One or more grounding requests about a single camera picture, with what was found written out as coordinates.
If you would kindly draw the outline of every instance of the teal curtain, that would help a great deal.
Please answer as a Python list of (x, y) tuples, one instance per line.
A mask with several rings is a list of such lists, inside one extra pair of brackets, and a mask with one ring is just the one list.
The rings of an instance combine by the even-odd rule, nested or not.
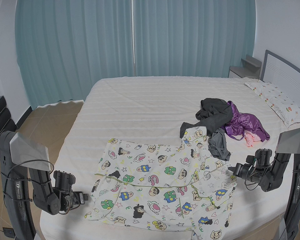
[(33, 109), (85, 100), (102, 78), (134, 76), (131, 0), (19, 0), (15, 36)]
[(134, 0), (136, 76), (228, 77), (252, 56), (255, 0)]

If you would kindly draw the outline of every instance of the wall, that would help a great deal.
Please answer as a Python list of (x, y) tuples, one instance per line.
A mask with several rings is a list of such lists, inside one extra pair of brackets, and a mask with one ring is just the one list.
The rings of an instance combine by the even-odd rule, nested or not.
[(0, 94), (15, 123), (30, 107), (17, 64), (15, 12), (17, 0), (0, 0)]
[(300, 67), (300, 1), (256, 0), (253, 57), (264, 61), (266, 49)]

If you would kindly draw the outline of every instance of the pink cloth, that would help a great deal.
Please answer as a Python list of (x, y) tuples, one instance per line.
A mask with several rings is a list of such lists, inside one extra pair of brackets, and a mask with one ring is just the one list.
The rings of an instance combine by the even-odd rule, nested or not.
[(250, 132), (250, 131), (247, 131), (245, 130), (245, 139), (246, 139), (246, 142), (247, 142), (247, 147), (253, 147), (253, 142), (258, 142), (260, 141), (260, 137), (257, 136), (256, 134)]

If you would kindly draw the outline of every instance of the beige floor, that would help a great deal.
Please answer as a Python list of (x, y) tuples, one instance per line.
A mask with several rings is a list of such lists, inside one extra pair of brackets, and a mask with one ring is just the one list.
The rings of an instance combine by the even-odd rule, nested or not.
[[(30, 137), (34, 141), (45, 145), (49, 151), (50, 161), (52, 163), (55, 163), (62, 144), (64, 143), (65, 137), (69, 133), (77, 117), (77, 114), (82, 107), (82, 104), (82, 102), (68, 102), (58, 103), (56, 105), (51, 105), (44, 108), (37, 108), (29, 115), (29, 117), (25, 120), (22, 127), (18, 131), (23, 135)], [(30, 188), (29, 194), (32, 198), (32, 185), (31, 183), (29, 183), (28, 185)], [(0, 195), (0, 206), (2, 206), (0, 229), (2, 230), (2, 227), (12, 227), (7, 214), (7, 210), (3, 205), (2, 193)], [(37, 208), (33, 203), (31, 203), (31, 212), (37, 232), (41, 233), (39, 224), (41, 210)], [(279, 225), (281, 217), (282, 215), (235, 240), (271, 240)], [(0, 232), (0, 240), (7, 239), (11, 238), (5, 237), (4, 234)], [(300, 240), (300, 234), (297, 235), (295, 240)]]

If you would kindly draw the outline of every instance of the bed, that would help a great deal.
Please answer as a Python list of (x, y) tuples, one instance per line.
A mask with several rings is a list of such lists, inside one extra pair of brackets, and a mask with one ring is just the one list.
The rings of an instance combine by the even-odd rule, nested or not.
[[(282, 86), (292, 84), (296, 97), (300, 92), (300, 70), (267, 51), (262, 79), (276, 79)], [(227, 149), (232, 153), (231, 166), (244, 163), (247, 155), (258, 148), (275, 150), (281, 132), (299, 128), (294, 123), (288, 129), (276, 113), (244, 82), (255, 79), (208, 77), (121, 77), (102, 79), (92, 88), (66, 137), (55, 164), (57, 170), (76, 176), (75, 191), (90, 193), (98, 177), (94, 176), (107, 140), (115, 137), (136, 143), (180, 145), (179, 128), (182, 122), (196, 123), (195, 113), (204, 98), (233, 101), (240, 112), (258, 117), (270, 134), (269, 141), (247, 147), (245, 141), (226, 136)], [(284, 174), (281, 187), (265, 193), (259, 187), (248, 191), (238, 179), (230, 231), (223, 240), (234, 239), (272, 220), (285, 211), (292, 179), (293, 161)], [(51, 216), (41, 213), (40, 226), (47, 240), (69, 239), (190, 239), (191, 232), (158, 232), (135, 227), (118, 227), (88, 221), (84, 215), (92, 202), (69, 212)]]

